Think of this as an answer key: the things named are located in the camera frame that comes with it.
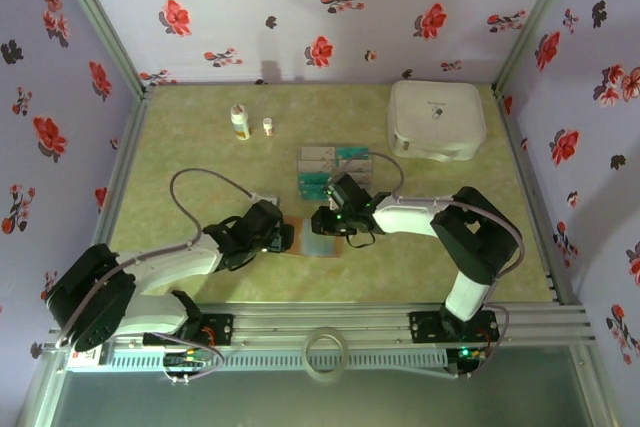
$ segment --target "small bottle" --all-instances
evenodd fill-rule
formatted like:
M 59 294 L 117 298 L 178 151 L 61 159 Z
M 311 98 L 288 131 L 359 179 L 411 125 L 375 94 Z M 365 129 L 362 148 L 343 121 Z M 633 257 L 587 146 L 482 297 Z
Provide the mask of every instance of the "small bottle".
M 240 140 L 247 140 L 251 137 L 251 127 L 249 127 L 249 114 L 247 109 L 242 105 L 234 105 L 231 107 L 231 122 L 236 137 Z
M 266 117 L 262 121 L 262 128 L 264 129 L 264 133 L 267 137 L 271 137 L 273 135 L 273 120 L 271 118 Z

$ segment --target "purple wall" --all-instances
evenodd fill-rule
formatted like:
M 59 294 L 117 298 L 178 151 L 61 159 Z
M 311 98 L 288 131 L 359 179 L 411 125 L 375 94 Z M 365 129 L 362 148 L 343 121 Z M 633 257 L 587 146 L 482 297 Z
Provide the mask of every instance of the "purple wall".
M 91 241 L 111 140 L 134 96 L 76 0 L 0 0 L 0 13 L 0 425 L 9 426 L 53 324 L 47 279 Z
M 557 0 L 503 89 L 624 425 L 640 423 L 639 29 L 640 0 Z

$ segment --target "table surface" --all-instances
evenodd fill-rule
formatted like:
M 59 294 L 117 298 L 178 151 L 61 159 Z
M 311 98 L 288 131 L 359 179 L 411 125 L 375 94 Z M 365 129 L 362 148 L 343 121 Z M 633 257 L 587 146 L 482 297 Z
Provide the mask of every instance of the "table surface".
M 524 263 L 505 276 L 497 301 L 547 302 L 547 288 L 524 197 L 499 112 L 488 85 L 477 86 L 487 140 L 469 161 L 443 164 L 403 159 L 401 194 L 444 196 L 470 185 L 483 193 L 522 232 Z M 171 176 L 203 167 L 229 176 L 252 192 L 277 195 L 285 215 L 310 216 L 320 205 L 300 199 L 296 155 L 304 145 L 365 145 L 389 153 L 387 105 L 390 85 L 161 86 L 147 112 L 111 247 L 141 251 L 182 242 L 193 225 L 168 193 Z M 237 140 L 229 118 L 234 104 L 247 107 L 253 136 Z M 264 117 L 274 121 L 266 137 Z M 389 190 L 398 173 L 374 159 L 373 192 Z M 176 194 L 203 225 L 242 215 L 245 196 L 215 177 L 188 173 Z M 440 241 L 414 234 L 378 236 L 375 245 L 352 249 L 338 259 L 261 254 L 246 267 L 193 276 L 161 291 L 185 290 L 198 302 L 340 301 L 441 302 L 457 268 Z

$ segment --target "floral wallpaper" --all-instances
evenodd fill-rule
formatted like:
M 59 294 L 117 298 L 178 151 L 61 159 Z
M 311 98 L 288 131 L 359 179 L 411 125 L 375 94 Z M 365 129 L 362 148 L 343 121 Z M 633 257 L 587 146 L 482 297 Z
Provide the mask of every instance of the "floral wallpaper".
M 493 82 L 536 0 L 99 1 L 143 83 L 353 83 Z
M 502 93 L 548 238 L 640 423 L 640 0 L 557 0 Z
M 0 0 L 0 425 L 53 324 L 46 293 L 91 242 L 134 96 L 76 0 Z

